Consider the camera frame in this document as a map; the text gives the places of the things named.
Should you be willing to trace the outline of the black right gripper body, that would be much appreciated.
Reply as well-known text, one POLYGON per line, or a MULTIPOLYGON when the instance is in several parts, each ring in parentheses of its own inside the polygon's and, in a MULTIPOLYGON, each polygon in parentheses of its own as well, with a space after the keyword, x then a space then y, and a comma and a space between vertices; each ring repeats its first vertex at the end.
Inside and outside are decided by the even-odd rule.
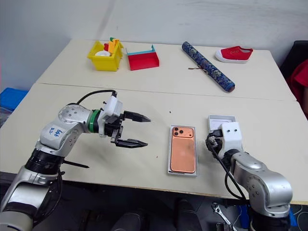
POLYGON ((208 133, 205 144, 212 154, 219 154, 222 148, 222 137, 223 133, 221 129, 216 129, 208 133))

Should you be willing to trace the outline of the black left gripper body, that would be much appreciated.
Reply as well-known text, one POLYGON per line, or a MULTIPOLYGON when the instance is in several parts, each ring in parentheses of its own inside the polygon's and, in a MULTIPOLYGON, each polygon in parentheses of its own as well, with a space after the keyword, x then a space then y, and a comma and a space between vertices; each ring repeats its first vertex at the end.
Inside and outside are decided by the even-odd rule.
POLYGON ((111 143, 116 146, 128 146, 126 140, 121 139, 123 126, 122 122, 126 118, 126 111, 124 111, 114 122, 106 122, 104 125, 104 134, 111 138, 111 143))

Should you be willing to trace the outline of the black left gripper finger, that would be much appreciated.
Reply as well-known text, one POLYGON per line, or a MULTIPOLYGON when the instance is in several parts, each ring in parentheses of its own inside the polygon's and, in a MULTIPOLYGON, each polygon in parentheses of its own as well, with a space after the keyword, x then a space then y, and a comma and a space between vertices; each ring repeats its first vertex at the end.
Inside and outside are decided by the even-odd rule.
POLYGON ((123 148, 141 148, 147 146, 148 144, 135 139, 127 139, 127 140, 118 139, 115 142, 115 145, 117 147, 123 147, 123 148))
POLYGON ((123 119, 131 119, 135 122, 151 122, 150 118, 141 115, 139 113, 124 111, 123 112, 123 119))

